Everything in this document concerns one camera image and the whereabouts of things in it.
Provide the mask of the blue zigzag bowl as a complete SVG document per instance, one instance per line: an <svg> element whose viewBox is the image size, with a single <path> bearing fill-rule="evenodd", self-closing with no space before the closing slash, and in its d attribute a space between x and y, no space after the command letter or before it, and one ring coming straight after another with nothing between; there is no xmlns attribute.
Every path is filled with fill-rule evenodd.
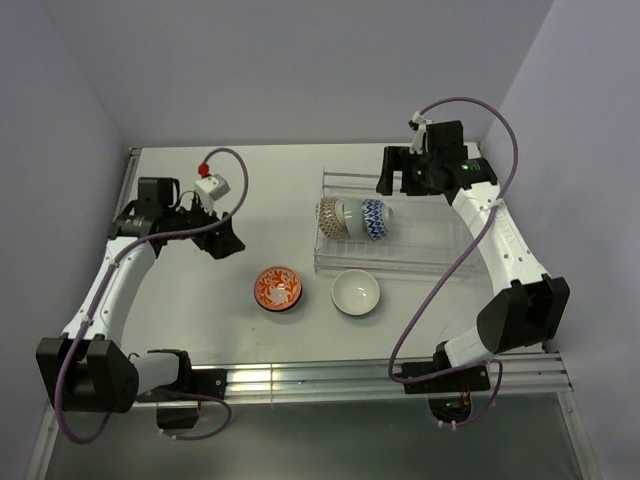
<svg viewBox="0 0 640 480"><path fill-rule="evenodd" d="M393 210L383 201L365 199L362 202L362 214L366 233L372 241L380 241L390 233Z"/></svg>

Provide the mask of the teal dashed bowl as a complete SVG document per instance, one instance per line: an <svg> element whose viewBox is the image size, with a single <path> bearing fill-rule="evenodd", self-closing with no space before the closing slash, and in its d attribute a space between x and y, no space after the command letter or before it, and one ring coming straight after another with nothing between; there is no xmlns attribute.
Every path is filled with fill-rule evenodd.
<svg viewBox="0 0 640 480"><path fill-rule="evenodd" d="M358 198L339 199L339 214L344 222L348 235L353 240L368 239L363 216L363 201Z"/></svg>

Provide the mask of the orange floral bowl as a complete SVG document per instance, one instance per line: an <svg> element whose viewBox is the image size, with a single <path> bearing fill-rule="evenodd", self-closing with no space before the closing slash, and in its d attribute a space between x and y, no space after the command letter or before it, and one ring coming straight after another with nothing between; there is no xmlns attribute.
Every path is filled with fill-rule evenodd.
<svg viewBox="0 0 640 480"><path fill-rule="evenodd" d="M295 307L302 299L303 283L290 267L275 265L263 270L256 278L253 295L257 304L269 312L281 313Z"/></svg>

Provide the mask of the brown patterned bowl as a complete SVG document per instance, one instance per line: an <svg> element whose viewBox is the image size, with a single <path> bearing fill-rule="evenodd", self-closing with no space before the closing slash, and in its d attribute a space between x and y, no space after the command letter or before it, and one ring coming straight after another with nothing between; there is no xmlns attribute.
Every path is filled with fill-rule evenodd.
<svg viewBox="0 0 640 480"><path fill-rule="evenodd" d="M346 227L340 221L339 207L341 202L337 197L325 197L316 205L318 227L330 240L343 240L348 234Z"/></svg>

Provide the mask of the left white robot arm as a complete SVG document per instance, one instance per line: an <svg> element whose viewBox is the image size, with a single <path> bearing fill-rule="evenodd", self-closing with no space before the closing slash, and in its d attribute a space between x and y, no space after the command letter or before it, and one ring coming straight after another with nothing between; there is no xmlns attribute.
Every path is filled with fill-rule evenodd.
<svg viewBox="0 0 640 480"><path fill-rule="evenodd" d="M109 227L103 263L78 312L58 337L44 338L37 347L36 360L56 409L125 413L156 388L172 399L191 394L195 375L187 352L156 349L131 359L120 345L136 294L167 244L167 233L195 230L192 242L214 259L244 250L231 221L214 210L229 190L218 174L199 179L185 208L177 179L139 179L136 199Z"/></svg>

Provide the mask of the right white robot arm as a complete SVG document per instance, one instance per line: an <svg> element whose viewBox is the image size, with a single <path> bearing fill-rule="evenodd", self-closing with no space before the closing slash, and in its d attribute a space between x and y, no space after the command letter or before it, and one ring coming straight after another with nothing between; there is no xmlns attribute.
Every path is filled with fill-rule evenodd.
<svg viewBox="0 0 640 480"><path fill-rule="evenodd" d="M384 150L377 192L391 195L399 173L402 193L445 197L471 234L469 250L481 254L494 292L474 327L442 342L434 354L434 381L452 390L466 379L467 365L553 339L570 289L530 250L489 162L470 157L461 122L434 123L415 114L409 125L415 133L411 145Z"/></svg>

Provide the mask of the plain white bowl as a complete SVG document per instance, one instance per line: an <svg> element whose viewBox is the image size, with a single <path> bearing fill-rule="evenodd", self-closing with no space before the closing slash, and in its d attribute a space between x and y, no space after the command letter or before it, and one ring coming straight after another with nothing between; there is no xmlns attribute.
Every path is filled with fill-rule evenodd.
<svg viewBox="0 0 640 480"><path fill-rule="evenodd" d="M348 316L368 315L377 307L380 298L378 281L364 270L346 270L337 275L332 283L333 305Z"/></svg>

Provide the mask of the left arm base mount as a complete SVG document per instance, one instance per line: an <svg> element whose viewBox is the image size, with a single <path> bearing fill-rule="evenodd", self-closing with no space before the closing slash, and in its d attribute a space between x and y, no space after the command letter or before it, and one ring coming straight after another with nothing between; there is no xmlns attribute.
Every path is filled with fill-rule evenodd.
<svg viewBox="0 0 640 480"><path fill-rule="evenodd" d="M227 369L195 369L185 386L156 388L139 395L136 404L155 406L156 425L162 434L182 440L209 438L221 433L233 418L225 401L227 380ZM189 434L199 420L205 419L207 404L222 408L221 425L209 433Z"/></svg>

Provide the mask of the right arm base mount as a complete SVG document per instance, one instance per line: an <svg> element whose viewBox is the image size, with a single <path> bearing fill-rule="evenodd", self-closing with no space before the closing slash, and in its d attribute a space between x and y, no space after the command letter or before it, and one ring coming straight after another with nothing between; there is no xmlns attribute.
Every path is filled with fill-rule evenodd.
<svg viewBox="0 0 640 480"><path fill-rule="evenodd" d="M489 373L485 366L474 366L437 378L403 385L407 395L427 396L431 414L439 422L456 424L472 417L474 392L487 392L491 388Z"/></svg>

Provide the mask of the aluminium table rail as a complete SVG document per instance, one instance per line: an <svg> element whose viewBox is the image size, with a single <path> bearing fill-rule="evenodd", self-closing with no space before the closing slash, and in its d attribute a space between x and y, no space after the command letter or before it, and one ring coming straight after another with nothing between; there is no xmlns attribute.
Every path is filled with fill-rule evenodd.
<svg viewBox="0 0 640 480"><path fill-rule="evenodd" d="M573 390L558 354L507 354L500 357L499 393L526 395ZM384 360L224 365L225 399L230 404L407 399L401 385L387 376Z"/></svg>

